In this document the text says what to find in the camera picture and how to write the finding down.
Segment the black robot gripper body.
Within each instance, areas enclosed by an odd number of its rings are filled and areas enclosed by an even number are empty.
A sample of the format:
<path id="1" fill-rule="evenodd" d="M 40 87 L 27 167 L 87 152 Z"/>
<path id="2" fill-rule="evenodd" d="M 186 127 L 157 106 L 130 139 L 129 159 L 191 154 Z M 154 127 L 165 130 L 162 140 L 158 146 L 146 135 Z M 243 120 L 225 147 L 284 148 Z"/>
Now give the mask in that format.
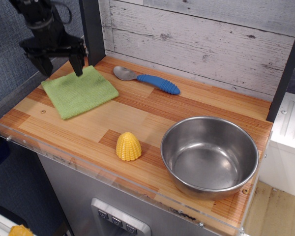
<path id="1" fill-rule="evenodd" d="M 33 37 L 19 42 L 27 53 L 49 54 L 51 56 L 86 56 L 84 41 L 65 31 L 63 23 L 59 21 L 26 22 L 26 26 L 31 30 Z"/>

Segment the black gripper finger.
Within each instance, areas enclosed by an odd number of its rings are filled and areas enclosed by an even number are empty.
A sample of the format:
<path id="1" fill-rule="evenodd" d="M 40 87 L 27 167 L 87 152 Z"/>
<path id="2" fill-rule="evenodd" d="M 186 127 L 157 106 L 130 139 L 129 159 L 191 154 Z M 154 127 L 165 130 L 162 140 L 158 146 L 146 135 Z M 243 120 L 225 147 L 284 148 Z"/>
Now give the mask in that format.
<path id="1" fill-rule="evenodd" d="M 84 51 L 76 51 L 72 52 L 69 55 L 69 61 L 71 66 L 76 74 L 76 76 L 81 76 L 83 74 L 83 67 L 85 66 L 85 52 Z"/>
<path id="2" fill-rule="evenodd" d="M 51 76 L 53 65 L 48 57 L 28 54 L 28 58 L 44 76 Z"/>

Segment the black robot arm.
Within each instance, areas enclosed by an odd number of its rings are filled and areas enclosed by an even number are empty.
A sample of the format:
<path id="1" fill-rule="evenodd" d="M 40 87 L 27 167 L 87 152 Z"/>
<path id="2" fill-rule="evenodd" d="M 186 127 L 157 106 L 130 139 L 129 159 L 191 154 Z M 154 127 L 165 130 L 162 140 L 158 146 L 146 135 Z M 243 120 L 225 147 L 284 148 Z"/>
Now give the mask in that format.
<path id="1" fill-rule="evenodd" d="M 33 34 L 33 37 L 19 42 L 31 63 L 49 77 L 53 70 L 50 58 L 69 58 L 76 76 L 81 76 L 87 56 L 84 40 L 65 31 L 64 25 L 72 21 L 71 10 L 68 10 L 68 21 L 64 22 L 56 8 L 57 5 L 67 5 L 51 0 L 12 0 L 10 3 L 23 15 Z"/>

